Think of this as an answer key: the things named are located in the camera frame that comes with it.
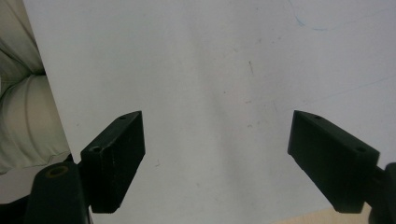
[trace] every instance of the white paper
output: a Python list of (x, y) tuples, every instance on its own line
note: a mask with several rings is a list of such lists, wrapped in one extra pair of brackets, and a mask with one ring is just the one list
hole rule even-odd
[(396, 2), (25, 0), (74, 157), (143, 111), (147, 155), (94, 223), (271, 223), (329, 207), (287, 154), (316, 113), (395, 161)]

